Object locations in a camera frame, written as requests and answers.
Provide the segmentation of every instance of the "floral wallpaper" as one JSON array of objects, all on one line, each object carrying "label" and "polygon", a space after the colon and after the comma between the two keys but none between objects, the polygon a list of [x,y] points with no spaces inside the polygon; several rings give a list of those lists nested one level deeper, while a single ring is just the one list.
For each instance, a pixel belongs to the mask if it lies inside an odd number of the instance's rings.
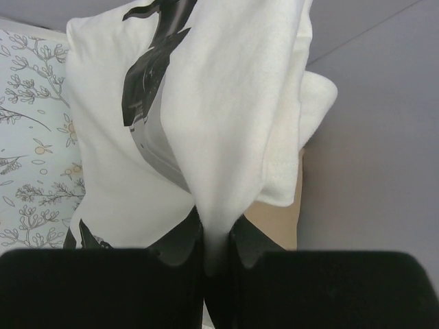
[{"label": "floral wallpaper", "polygon": [[85,194],[67,47],[0,30],[0,254],[62,247]]}]

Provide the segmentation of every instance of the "light gray background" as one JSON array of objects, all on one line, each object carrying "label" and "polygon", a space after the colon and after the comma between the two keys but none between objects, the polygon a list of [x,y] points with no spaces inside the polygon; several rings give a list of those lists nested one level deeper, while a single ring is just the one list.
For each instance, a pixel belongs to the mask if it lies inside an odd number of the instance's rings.
[{"label": "light gray background", "polygon": [[[0,0],[64,30],[127,0]],[[339,98],[307,146],[301,249],[406,251],[439,289],[439,1],[315,0],[309,70]]]}]

